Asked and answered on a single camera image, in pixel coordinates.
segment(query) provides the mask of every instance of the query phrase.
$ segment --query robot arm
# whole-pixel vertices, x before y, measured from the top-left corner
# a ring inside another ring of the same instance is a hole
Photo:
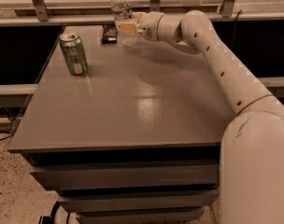
[[[284,105],[200,11],[141,14],[134,34],[191,54],[202,52],[236,114],[221,142],[221,224],[284,224]]]

